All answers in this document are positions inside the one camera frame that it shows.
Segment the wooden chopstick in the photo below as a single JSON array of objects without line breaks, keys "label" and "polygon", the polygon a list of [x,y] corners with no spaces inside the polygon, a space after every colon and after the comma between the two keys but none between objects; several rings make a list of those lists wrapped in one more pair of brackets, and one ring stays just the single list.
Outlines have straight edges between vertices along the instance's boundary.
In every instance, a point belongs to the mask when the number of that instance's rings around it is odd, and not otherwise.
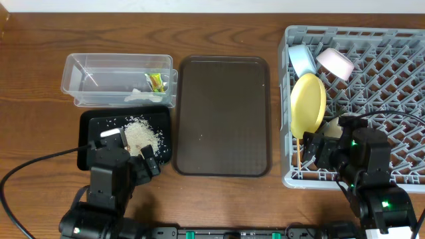
[{"label": "wooden chopstick", "polygon": [[297,167],[301,170],[301,150],[300,150],[300,142],[299,139],[296,139],[296,147],[297,147]]}]

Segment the yellow plate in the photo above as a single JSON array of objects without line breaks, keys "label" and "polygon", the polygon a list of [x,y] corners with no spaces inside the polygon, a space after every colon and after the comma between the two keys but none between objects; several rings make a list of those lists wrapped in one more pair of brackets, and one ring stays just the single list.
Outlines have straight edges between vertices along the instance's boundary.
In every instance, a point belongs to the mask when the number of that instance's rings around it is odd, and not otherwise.
[{"label": "yellow plate", "polygon": [[292,135],[301,139],[305,132],[315,133],[323,121],[326,91],[321,79],[312,73],[299,78],[290,95]]}]

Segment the green snack wrapper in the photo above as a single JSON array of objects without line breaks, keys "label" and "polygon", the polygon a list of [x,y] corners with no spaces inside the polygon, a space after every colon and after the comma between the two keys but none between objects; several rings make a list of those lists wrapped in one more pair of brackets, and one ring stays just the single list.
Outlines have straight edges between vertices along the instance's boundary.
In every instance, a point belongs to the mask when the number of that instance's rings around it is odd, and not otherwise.
[{"label": "green snack wrapper", "polygon": [[165,87],[160,73],[145,74],[149,87],[153,92],[164,93]]}]

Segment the light blue bowl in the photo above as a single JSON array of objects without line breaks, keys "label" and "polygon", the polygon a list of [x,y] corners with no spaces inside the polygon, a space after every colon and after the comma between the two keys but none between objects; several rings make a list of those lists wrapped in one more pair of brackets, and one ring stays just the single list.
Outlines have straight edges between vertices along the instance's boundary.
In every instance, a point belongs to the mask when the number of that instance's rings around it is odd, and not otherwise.
[{"label": "light blue bowl", "polygon": [[295,73],[299,78],[305,74],[317,73],[313,55],[305,44],[289,47],[288,54]]}]

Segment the white bowl with rice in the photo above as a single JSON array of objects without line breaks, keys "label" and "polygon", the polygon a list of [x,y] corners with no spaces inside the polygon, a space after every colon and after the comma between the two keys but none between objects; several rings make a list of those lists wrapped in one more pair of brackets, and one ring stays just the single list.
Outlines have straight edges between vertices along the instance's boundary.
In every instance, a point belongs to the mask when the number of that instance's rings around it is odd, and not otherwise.
[{"label": "white bowl with rice", "polygon": [[330,73],[344,81],[348,81],[355,67],[344,54],[334,48],[325,49],[316,59]]}]

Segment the small white green cup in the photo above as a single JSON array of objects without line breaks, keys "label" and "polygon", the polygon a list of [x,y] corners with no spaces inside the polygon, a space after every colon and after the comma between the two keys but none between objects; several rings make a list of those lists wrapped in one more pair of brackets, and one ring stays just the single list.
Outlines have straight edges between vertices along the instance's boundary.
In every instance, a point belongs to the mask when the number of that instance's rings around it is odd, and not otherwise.
[{"label": "small white green cup", "polygon": [[332,119],[330,122],[326,123],[323,127],[323,135],[326,137],[334,137],[334,138],[340,138],[342,133],[343,133],[343,129],[341,126],[339,126],[338,122],[339,122],[339,118],[340,117],[351,117],[351,116],[359,116],[359,114],[357,113],[344,113],[334,119]]}]

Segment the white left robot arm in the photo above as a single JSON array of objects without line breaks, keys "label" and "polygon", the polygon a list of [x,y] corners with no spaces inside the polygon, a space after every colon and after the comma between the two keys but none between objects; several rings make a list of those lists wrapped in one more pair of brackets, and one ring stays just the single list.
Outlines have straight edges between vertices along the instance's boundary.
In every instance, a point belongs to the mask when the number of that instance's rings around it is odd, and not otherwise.
[{"label": "white left robot arm", "polygon": [[124,216],[136,186],[158,176],[161,170],[152,146],[131,156],[122,147],[96,150],[90,184],[81,188],[59,224],[61,238],[151,238],[151,232]]}]

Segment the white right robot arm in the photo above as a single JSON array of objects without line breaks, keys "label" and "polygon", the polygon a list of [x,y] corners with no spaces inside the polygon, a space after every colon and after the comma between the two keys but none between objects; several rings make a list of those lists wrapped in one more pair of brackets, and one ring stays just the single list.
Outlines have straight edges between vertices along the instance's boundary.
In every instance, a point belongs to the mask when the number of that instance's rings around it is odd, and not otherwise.
[{"label": "white right robot arm", "polygon": [[360,128],[340,138],[304,133],[304,159],[333,169],[335,182],[359,219],[365,238],[417,238],[416,219],[408,193],[390,181],[390,143],[386,133]]}]

